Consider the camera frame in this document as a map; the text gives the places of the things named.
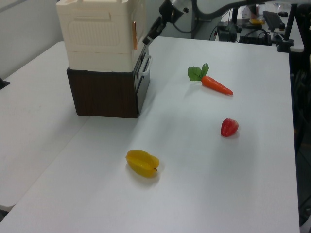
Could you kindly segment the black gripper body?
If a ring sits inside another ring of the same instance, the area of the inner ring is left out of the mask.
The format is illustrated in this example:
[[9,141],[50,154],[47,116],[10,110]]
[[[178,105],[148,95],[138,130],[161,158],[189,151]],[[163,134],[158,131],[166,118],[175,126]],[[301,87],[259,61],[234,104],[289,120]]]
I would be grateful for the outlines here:
[[163,24],[174,24],[174,6],[171,2],[164,2],[159,7],[159,13],[161,14]]

